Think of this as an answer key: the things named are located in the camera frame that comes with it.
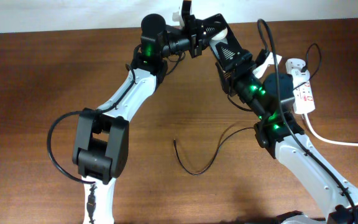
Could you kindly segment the black flip smartphone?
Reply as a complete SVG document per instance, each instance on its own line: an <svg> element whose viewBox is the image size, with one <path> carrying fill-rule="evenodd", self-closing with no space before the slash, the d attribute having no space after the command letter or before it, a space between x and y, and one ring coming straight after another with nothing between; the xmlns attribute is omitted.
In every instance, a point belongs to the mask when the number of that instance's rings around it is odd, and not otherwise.
<svg viewBox="0 0 358 224"><path fill-rule="evenodd" d="M228 33L228 30L227 30L227 27L226 27L223 30L219 31L216 35L214 35L211 38L211 40L213 40L213 41L223 40L227 36L227 33Z"/></svg>

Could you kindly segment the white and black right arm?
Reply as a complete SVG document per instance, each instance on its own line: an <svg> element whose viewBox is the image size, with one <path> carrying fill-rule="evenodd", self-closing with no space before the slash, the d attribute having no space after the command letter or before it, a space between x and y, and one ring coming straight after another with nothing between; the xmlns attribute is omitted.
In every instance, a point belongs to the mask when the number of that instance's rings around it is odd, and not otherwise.
<svg viewBox="0 0 358 224"><path fill-rule="evenodd" d="M259 146L299 180L326 223L358 223L358 188L318 152L293 116L293 76L274 71L260 81L265 64L277 67L280 63L275 49L262 50L265 59L260 61L228 40L213 41L209 46L224 92L237 95L259 117L254 124Z"/></svg>

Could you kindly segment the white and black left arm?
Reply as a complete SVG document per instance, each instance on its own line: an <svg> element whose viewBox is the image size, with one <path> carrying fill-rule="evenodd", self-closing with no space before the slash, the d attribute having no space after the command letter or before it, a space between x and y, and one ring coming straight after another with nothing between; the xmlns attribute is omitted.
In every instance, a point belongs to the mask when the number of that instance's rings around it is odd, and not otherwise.
<svg viewBox="0 0 358 224"><path fill-rule="evenodd" d="M114 185L129 154L129 124L168 75L166 59L183 52L200 56L211 40L227 35L227 24L220 14L203 20L193 15L182 18L184 23L177 29L168 26L159 14L145 16L140 44L126 67L124 83L96 110L81 111L72 161L85 188L84 223L114 223Z"/></svg>

